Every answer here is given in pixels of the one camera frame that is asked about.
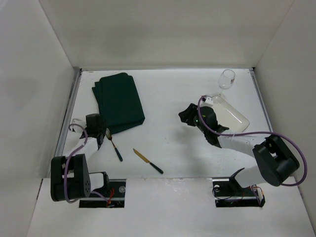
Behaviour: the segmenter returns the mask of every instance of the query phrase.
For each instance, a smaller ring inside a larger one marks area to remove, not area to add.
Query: fork
[[[122,161],[123,161],[123,158],[122,158],[122,156],[120,155],[120,153],[119,153],[119,151],[118,151],[116,145],[114,145],[114,143],[113,143],[113,141],[112,141],[112,135],[111,135],[110,130],[109,130],[108,128],[107,128],[105,134],[107,135],[107,138],[112,142],[112,145],[113,145],[113,147],[114,147],[114,150],[115,150],[115,152],[117,153],[117,156],[118,156],[119,160],[122,162]]]

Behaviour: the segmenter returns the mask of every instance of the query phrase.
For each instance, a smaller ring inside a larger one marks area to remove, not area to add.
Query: red wire
[[[110,190],[110,198],[109,198],[109,200],[108,200],[108,202],[107,202],[106,207],[108,207],[108,205],[110,204],[111,198],[113,198],[113,196],[114,196],[114,188],[112,188],[112,189]]]

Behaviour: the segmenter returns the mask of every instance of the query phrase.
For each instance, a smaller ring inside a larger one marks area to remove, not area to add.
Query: green napkin
[[[92,91],[112,134],[143,124],[145,115],[132,76],[120,73],[101,78]]]

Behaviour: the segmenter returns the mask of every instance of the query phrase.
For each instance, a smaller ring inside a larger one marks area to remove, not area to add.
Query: cable
[[[210,97],[210,96],[208,96],[208,95],[201,96],[201,98],[198,100],[198,103],[197,103],[197,113],[198,113],[198,117],[199,117],[200,121],[209,131],[211,131],[212,133],[214,133],[217,136],[227,136],[227,137],[233,137],[233,136],[239,137],[239,136],[254,135],[254,134],[269,134],[269,135],[274,135],[274,136],[278,136],[278,137],[283,138],[284,140],[288,141],[300,154],[302,161],[303,161],[303,165],[304,165],[304,173],[303,173],[303,176],[302,176],[300,181],[298,181],[294,184],[281,184],[281,185],[287,186],[287,187],[293,187],[293,186],[298,186],[304,182],[304,180],[306,179],[306,176],[307,176],[307,162],[306,162],[305,156],[304,156],[303,152],[301,151],[301,149],[291,139],[289,139],[288,137],[286,137],[280,133],[276,133],[276,132],[259,131],[259,132],[245,132],[245,133],[236,133],[236,134],[222,134],[222,133],[215,132],[213,129],[211,129],[209,126],[207,126],[207,124],[204,122],[204,120],[202,118],[202,114],[201,114],[201,110],[200,110],[200,103],[201,103],[201,100],[204,99],[205,97]]]
[[[259,203],[259,206],[260,206],[260,205],[261,205],[261,201],[260,201],[260,198],[259,198],[259,196],[257,195],[256,191],[253,189],[254,186],[255,186],[255,188],[257,188],[256,185],[251,185],[251,186],[250,186],[250,189],[251,189],[252,193],[255,195],[255,197],[256,197],[256,199],[257,199],[257,201],[258,201],[258,203]]]
[[[109,200],[108,200],[108,202],[107,202],[106,207],[108,207],[108,205],[110,204],[111,199],[113,198],[113,196],[114,196],[114,188],[112,188],[112,189],[110,190],[110,198],[109,198]]]
[[[214,196],[215,198],[217,198],[218,200],[224,201],[224,200],[230,199],[230,198],[232,197],[232,196],[230,196],[230,197],[227,197],[227,198],[218,198],[218,197],[215,196],[214,189],[215,189],[215,188],[212,189],[213,196]]]
[[[91,193],[91,194],[96,194],[96,195],[98,195],[99,197],[103,198],[105,201],[108,201],[105,196],[103,196],[102,194],[100,194],[100,193],[97,192],[97,191],[91,191],[90,193]]]
[[[84,127],[82,127],[81,125],[79,124],[76,124],[76,123],[71,123],[69,125],[68,128],[70,128],[70,126],[78,126],[80,127],[83,132],[84,132],[84,136],[85,136],[85,139],[84,139],[84,142],[81,146],[79,146],[78,148],[74,149],[73,152],[70,153],[70,155],[67,157],[67,161],[66,161],[66,165],[65,165],[65,172],[64,172],[64,194],[65,194],[65,200],[68,202],[68,203],[74,203],[76,202],[78,199],[74,199],[74,200],[70,200],[68,198],[68,190],[67,190],[67,174],[68,174],[68,166],[69,166],[69,162],[70,162],[70,159],[71,157],[73,157],[73,155],[78,152],[80,149],[82,149],[85,144],[87,143],[88,141],[88,134],[87,134],[87,131],[84,129]]]

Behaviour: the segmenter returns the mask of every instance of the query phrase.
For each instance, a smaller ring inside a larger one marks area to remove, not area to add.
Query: fork handle
[[[123,158],[122,158],[122,156],[120,155],[118,149],[117,149],[116,147],[115,147],[114,149],[115,149],[115,152],[117,153],[117,156],[118,156],[119,160],[122,162],[122,161],[123,161]]]

